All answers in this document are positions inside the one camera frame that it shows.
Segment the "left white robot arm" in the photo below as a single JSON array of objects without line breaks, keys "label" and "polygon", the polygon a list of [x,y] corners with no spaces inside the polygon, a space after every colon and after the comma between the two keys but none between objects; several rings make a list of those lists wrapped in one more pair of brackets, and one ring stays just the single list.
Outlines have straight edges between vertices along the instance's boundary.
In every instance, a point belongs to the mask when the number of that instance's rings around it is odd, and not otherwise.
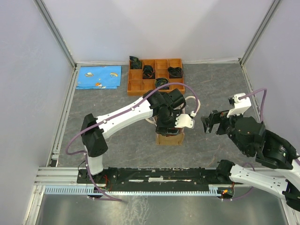
[{"label": "left white robot arm", "polygon": [[103,154],[108,150],[106,139],[114,133],[140,120],[155,118],[157,134],[177,135],[180,133],[180,128],[176,127],[177,118],[185,106],[185,98],[175,89],[169,93],[156,91],[148,98],[144,95],[107,115],[95,117],[90,113],[85,116],[81,137],[87,151],[88,178],[94,183],[103,179]]}]

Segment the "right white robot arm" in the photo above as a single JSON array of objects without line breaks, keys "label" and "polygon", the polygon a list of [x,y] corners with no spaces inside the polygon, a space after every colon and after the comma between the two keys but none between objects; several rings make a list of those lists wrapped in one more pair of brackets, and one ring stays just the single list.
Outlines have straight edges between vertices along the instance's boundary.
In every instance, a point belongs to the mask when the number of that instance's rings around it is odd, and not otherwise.
[{"label": "right white robot arm", "polygon": [[262,166],[283,176],[280,179],[259,174],[229,160],[221,160],[215,171],[218,182],[251,185],[284,199],[290,208],[300,210],[300,156],[286,139],[267,130],[263,122],[257,122],[252,116],[214,110],[209,116],[202,116],[201,121],[205,133],[210,133],[218,124],[217,135],[227,135],[243,155],[254,157]]}]

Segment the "canvas tote bag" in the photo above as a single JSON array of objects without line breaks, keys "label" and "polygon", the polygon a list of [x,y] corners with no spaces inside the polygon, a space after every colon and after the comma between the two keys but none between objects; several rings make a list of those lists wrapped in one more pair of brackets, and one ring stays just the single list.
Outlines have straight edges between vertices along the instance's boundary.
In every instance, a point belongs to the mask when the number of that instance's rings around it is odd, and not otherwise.
[{"label": "canvas tote bag", "polygon": [[[195,96],[185,97],[185,101],[187,101],[188,99],[195,100]],[[198,102],[198,106],[197,106],[195,113],[198,113],[198,111],[200,110],[200,107],[201,107],[200,100],[197,100],[197,102]],[[155,125],[155,127],[156,127],[157,117],[152,117],[151,119],[145,119],[145,120],[147,122]],[[162,134],[156,133],[155,141],[156,141],[156,145],[178,146],[178,145],[182,145],[184,137],[185,137],[184,128],[177,128],[176,134],[162,135]]]}]

